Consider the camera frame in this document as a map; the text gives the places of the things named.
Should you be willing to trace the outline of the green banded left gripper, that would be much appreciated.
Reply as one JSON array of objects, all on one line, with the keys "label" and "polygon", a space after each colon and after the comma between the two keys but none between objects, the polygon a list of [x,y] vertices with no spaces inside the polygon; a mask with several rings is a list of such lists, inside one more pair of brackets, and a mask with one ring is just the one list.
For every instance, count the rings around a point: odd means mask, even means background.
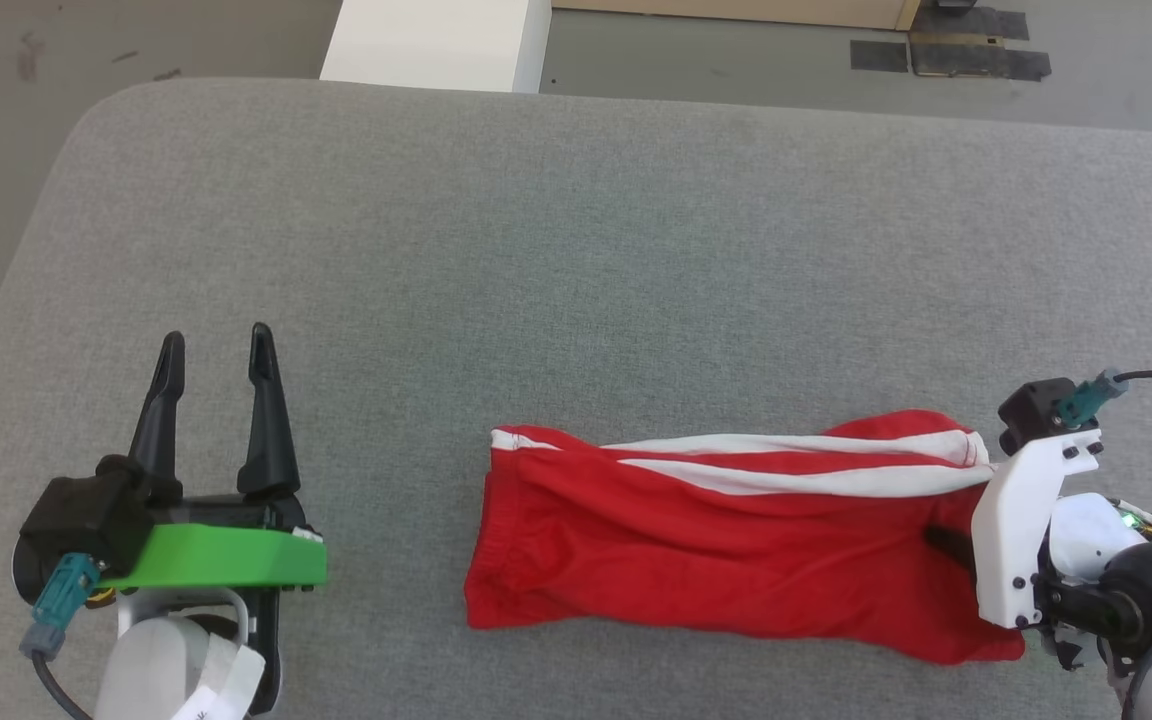
[{"label": "green banded left gripper", "polygon": [[[291,416],[270,325],[253,323],[248,378],[253,409],[238,493],[264,498],[301,488]],[[177,407],[185,389],[185,340],[166,333],[134,429],[129,456],[143,471],[150,506],[183,497],[177,479]],[[99,688],[101,717],[173,717],[195,691],[210,635],[265,657],[251,714],[266,717],[282,694],[280,601],[287,591],[326,583],[323,537],[305,520],[223,526],[219,505],[200,498],[152,529],[141,561],[123,578],[104,578],[116,594],[116,641]]]}]

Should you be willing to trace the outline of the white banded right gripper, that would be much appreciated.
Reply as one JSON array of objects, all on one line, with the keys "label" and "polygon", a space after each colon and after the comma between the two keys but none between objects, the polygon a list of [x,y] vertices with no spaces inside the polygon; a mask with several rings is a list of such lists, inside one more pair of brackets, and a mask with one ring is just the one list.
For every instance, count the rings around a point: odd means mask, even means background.
[{"label": "white banded right gripper", "polygon": [[1100,468],[1091,446],[1101,430],[1033,439],[996,469],[975,507],[972,538],[929,525],[923,539],[975,578],[979,616],[1015,629],[1041,619],[1030,578],[1068,477]]}]

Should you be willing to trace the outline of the red garment with white stripes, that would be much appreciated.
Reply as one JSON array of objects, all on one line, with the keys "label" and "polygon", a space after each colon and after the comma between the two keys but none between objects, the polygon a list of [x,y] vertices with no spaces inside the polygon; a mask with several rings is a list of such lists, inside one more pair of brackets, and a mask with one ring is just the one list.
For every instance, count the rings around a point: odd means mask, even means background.
[{"label": "red garment with white stripes", "polygon": [[498,427],[467,623],[602,617],[938,665],[1018,660],[1020,630],[983,620],[972,574],[925,538],[968,533],[993,473],[979,433],[923,409],[817,435],[617,445]]}]

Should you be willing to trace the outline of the white paper label strip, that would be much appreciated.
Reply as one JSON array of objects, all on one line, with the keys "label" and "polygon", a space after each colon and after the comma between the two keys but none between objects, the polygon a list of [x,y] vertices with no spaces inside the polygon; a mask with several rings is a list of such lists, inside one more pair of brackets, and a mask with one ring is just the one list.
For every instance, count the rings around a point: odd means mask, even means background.
[{"label": "white paper label strip", "polygon": [[170,720],[247,720],[265,666],[260,652],[210,635],[195,691]]}]

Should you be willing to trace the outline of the white rectangular box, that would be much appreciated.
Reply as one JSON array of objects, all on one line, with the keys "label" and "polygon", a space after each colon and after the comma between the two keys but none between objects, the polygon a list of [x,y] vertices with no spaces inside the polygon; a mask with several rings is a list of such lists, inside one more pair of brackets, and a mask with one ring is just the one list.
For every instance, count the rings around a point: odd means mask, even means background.
[{"label": "white rectangular box", "polygon": [[320,79],[535,94],[550,0],[342,0]]}]

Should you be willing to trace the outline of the long black floor tape patch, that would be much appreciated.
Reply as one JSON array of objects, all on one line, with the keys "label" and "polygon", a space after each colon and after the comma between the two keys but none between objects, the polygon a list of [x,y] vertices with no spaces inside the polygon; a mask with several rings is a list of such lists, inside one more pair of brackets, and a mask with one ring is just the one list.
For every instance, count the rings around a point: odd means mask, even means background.
[{"label": "long black floor tape patch", "polygon": [[1041,82],[1052,74],[1047,53],[1009,50],[1001,36],[911,32],[908,46],[920,77]]}]

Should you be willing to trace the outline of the small black floor tape patch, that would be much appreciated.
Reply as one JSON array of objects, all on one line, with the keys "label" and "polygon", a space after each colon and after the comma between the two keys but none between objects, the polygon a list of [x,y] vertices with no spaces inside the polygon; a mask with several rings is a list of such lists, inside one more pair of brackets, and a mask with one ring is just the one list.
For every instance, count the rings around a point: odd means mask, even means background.
[{"label": "small black floor tape patch", "polygon": [[908,41],[851,40],[849,44],[852,70],[872,70],[905,74],[910,71]]}]

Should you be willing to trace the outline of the black floor tape strip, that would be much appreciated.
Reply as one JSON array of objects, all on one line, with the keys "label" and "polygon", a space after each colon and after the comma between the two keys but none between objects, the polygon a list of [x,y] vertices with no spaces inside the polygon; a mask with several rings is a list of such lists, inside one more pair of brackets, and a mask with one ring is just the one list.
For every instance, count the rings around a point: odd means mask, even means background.
[{"label": "black floor tape strip", "polygon": [[915,14],[911,33],[963,35],[1001,40],[1029,41],[1026,15],[1023,12],[1006,12],[968,0],[952,0],[937,3],[929,0]]}]

